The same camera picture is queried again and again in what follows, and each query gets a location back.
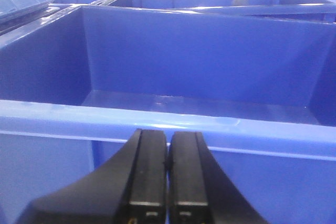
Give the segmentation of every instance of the bin floor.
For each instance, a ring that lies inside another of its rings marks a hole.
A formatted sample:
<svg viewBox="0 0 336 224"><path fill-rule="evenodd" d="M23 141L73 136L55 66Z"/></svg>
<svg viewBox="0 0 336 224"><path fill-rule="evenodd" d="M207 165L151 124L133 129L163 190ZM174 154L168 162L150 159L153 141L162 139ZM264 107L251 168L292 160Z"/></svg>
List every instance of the bin floor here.
<svg viewBox="0 0 336 224"><path fill-rule="evenodd" d="M308 107L206 100L164 95L91 91L83 106L177 114L227 116L264 121L319 124Z"/></svg>

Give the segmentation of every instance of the black plastic part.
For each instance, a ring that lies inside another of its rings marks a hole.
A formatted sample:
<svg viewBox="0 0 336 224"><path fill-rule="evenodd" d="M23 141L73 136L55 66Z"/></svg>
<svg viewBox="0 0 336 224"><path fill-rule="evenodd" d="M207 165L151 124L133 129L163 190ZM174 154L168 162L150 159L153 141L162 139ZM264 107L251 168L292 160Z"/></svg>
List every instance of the black plastic part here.
<svg viewBox="0 0 336 224"><path fill-rule="evenodd" d="M142 131L129 203L121 211L121 216L128 217L126 223L164 223L166 154L167 143L162 131Z"/></svg>
<svg viewBox="0 0 336 224"><path fill-rule="evenodd" d="M161 166L154 165L156 151L166 152L163 132L136 130L123 148L95 171L55 193L31 201L17 224L164 223L164 156L160 157ZM141 180L149 176L155 182ZM152 190L138 193L139 186ZM132 198L144 203L143 208L136 208L139 216L151 211L151 204L159 203L156 211L161 214L160 219L138 221L137 216L130 215Z"/></svg>
<svg viewBox="0 0 336 224"><path fill-rule="evenodd" d="M170 222L210 223L201 160L195 134L176 132L170 152Z"/></svg>
<svg viewBox="0 0 336 224"><path fill-rule="evenodd" d="M184 163L180 155L186 157ZM170 162L170 218L173 224L268 223L223 172L201 133L176 132L171 143ZM183 204L180 200L181 192L177 188L188 191L188 194L183 194ZM200 203L198 197L202 199L202 206L197 212L196 207Z"/></svg>

